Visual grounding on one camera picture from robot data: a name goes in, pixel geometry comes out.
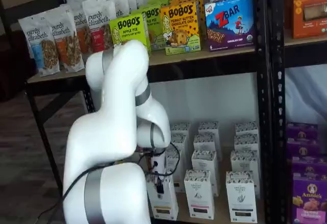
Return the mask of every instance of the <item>white tea box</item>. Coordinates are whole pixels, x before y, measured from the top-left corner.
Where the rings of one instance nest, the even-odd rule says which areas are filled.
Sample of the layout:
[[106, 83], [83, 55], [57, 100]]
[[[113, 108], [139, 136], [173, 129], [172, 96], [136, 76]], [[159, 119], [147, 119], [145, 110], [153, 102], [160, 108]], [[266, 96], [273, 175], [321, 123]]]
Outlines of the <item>white tea box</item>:
[[171, 143], [174, 144], [179, 150], [183, 152], [183, 161], [185, 165], [185, 169], [191, 169], [191, 152], [187, 145], [187, 135], [183, 133], [171, 133]]
[[215, 197], [219, 196], [220, 179], [217, 162], [217, 153], [215, 151], [195, 150], [192, 155], [193, 169], [209, 170], [210, 182]]
[[203, 132], [196, 135], [193, 141], [194, 150], [216, 151], [215, 135], [211, 132]]
[[199, 134], [211, 132], [215, 135], [215, 146], [217, 151], [217, 158], [219, 161], [223, 159], [221, 152], [220, 139], [219, 139], [219, 123], [218, 122], [201, 122], [199, 126]]
[[255, 195], [260, 199], [258, 153], [256, 151], [232, 151], [230, 162], [233, 171], [252, 171]]
[[236, 123], [235, 134], [237, 136], [241, 136], [243, 134], [259, 135], [259, 130], [254, 121], [246, 123]]
[[252, 172], [226, 172], [226, 189], [230, 221], [258, 223]]
[[147, 191], [154, 218], [164, 220], [176, 220], [178, 216], [178, 204], [172, 176], [163, 179], [163, 193], [157, 192], [155, 176], [147, 176]]
[[234, 137], [234, 148], [237, 151], [257, 151], [259, 162], [259, 178], [261, 178], [261, 164], [260, 164], [260, 144], [257, 134], [244, 133]]
[[[183, 151], [179, 151], [179, 163], [177, 165], [176, 171], [173, 174], [175, 192], [185, 192], [184, 187], [184, 177], [185, 177], [185, 162]], [[178, 162], [178, 153], [173, 146], [169, 146], [166, 150], [166, 161], [167, 161], [167, 172], [171, 173]]]
[[190, 216], [213, 220], [215, 202], [210, 183], [210, 171], [187, 170], [184, 183]]
[[186, 135], [186, 151], [184, 153], [186, 159], [186, 168], [191, 169], [191, 156], [194, 150], [192, 145], [192, 138], [191, 138], [191, 123], [189, 122], [180, 122], [180, 123], [173, 123], [170, 126], [170, 130], [172, 133], [182, 133]]

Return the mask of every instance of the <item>wooden shelf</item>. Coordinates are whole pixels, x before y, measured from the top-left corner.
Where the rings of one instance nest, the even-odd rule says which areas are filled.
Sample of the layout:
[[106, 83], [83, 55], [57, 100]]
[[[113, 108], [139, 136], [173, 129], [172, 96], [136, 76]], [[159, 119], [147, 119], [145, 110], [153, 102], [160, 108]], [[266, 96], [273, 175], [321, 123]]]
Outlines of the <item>wooden shelf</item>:
[[327, 34], [320, 35], [320, 36], [307, 37], [307, 38], [293, 39], [292, 33], [290, 30], [284, 31], [284, 45], [285, 46], [310, 44], [310, 43], [317, 43], [317, 42], [323, 42], [323, 41], [327, 41]]
[[[150, 68], [151, 67], [157, 68], [159, 67], [159, 65], [165, 65], [165, 64], [167, 66], [170, 64], [176, 64], [181, 62], [184, 63], [187, 61], [209, 60], [213, 58], [226, 57], [226, 56], [239, 55], [239, 54], [248, 54], [248, 53], [254, 53], [253, 46], [230, 49], [225, 51], [217, 51], [217, 52], [209, 52], [207, 50], [202, 50], [199, 52], [183, 53], [183, 54], [176, 54], [170, 56], [166, 55], [165, 50], [160, 50], [160, 51], [152, 52], [150, 56]], [[231, 64], [230, 69], [234, 68], [236, 70], [238, 68], [238, 65], [235, 65], [234, 67], [232, 65], [233, 64]], [[85, 76], [85, 70], [81, 70], [79, 72], [73, 72], [73, 73], [66, 73], [64, 70], [61, 70], [58, 73], [45, 77], [40, 77], [40, 75], [37, 73], [33, 77], [29, 78], [27, 80], [27, 83], [31, 84], [31, 83], [38, 83], [43, 81], [55, 81], [59, 79], [67, 79], [67, 78], [80, 77], [80, 76], [82, 77]]]

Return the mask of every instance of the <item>black cable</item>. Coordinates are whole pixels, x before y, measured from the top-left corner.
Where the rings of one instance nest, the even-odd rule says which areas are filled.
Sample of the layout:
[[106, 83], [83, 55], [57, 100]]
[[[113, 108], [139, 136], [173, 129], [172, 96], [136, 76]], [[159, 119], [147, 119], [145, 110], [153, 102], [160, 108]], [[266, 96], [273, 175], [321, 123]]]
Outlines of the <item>black cable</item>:
[[[176, 169], [177, 169], [177, 166], [178, 166], [178, 163], [179, 163], [179, 160], [180, 160], [180, 154], [179, 154], [179, 150], [177, 149], [177, 147], [176, 147], [174, 144], [172, 144], [171, 142], [170, 142], [170, 144], [171, 144], [171, 145], [176, 149], [177, 154], [178, 154], [178, 160], [177, 160], [177, 163], [176, 163], [175, 169], [174, 169], [171, 173], [167, 173], [167, 174], [160, 174], [160, 173], [149, 172], [149, 171], [148, 171], [148, 172], [145, 172], [146, 175], [155, 175], [155, 176], [168, 177], [168, 176], [171, 176], [173, 173], [175, 173], [175, 171], [176, 171]], [[151, 153], [144, 153], [144, 154], [140, 157], [140, 159], [139, 159], [139, 161], [138, 161], [138, 164], [141, 162], [142, 158], [145, 157], [146, 155], [148, 155], [148, 156], [160, 156], [160, 155], [163, 154], [165, 151], [166, 151], [166, 149], [163, 150], [161, 153], [158, 153], [158, 154], [155, 154], [155, 153], [153, 153], [153, 152], [151, 152]], [[65, 194], [64, 194], [62, 197], [59, 198], [59, 200], [55, 203], [55, 205], [51, 206], [50, 208], [48, 208], [47, 210], [44, 210], [43, 212], [41, 212], [41, 213], [39, 214], [39, 216], [37, 217], [37, 219], [36, 219], [36, 221], [34, 222], [34, 224], [37, 224], [37, 223], [38, 223], [38, 221], [40, 220], [40, 218], [41, 218], [42, 215], [44, 215], [45, 213], [51, 211], [52, 209], [55, 209], [55, 210], [52, 212], [50, 218], [49, 218], [48, 221], [47, 221], [47, 224], [50, 224], [50, 223], [52, 222], [53, 218], [55, 217], [55, 215], [56, 215], [56, 213], [57, 213], [59, 207], [61, 206], [61, 204], [63, 203], [63, 201], [65, 200], [65, 198], [66, 198], [67, 195], [69, 194], [69, 192], [71, 191], [71, 189], [76, 185], [76, 183], [77, 183], [77, 182], [78, 182], [78, 181], [79, 181], [83, 176], [85, 176], [86, 174], [91, 173], [91, 172], [93, 172], [93, 171], [95, 171], [95, 170], [98, 170], [98, 169], [102, 169], [102, 168], [106, 168], [106, 167], [108, 167], [108, 166], [111, 166], [112, 164], [113, 164], [112, 162], [110, 162], [110, 163], [105, 163], [105, 164], [101, 164], [101, 165], [97, 165], [97, 166], [91, 167], [91, 168], [89, 168], [89, 169], [83, 171], [83, 172], [82, 172], [82, 173], [81, 173], [81, 174], [80, 174], [80, 175], [79, 175], [79, 176], [78, 176], [78, 177], [77, 177], [77, 178], [76, 178], [76, 179], [71, 183], [71, 185], [68, 187], [68, 189], [67, 189], [67, 191], [65, 192]]]

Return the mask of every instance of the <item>yellow bobo's box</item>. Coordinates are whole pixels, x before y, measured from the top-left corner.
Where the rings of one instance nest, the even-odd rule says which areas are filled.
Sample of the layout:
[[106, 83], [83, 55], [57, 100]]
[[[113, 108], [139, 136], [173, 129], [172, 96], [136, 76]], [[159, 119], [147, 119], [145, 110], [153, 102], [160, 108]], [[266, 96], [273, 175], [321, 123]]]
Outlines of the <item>yellow bobo's box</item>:
[[198, 1], [161, 7], [160, 18], [166, 55], [201, 50]]

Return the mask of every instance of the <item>green bobo's box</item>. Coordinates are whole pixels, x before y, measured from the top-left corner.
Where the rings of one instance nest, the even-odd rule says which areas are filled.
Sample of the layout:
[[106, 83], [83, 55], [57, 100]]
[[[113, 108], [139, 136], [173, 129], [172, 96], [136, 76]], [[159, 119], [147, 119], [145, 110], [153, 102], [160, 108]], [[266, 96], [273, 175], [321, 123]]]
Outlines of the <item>green bobo's box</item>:
[[109, 22], [113, 47], [122, 45], [128, 40], [136, 39], [143, 43], [148, 52], [151, 52], [146, 15], [135, 13], [129, 16], [116, 18]]
[[161, 4], [141, 6], [138, 10], [133, 12], [144, 13], [146, 15], [152, 51], [164, 49], [167, 45], [160, 25], [160, 6]]

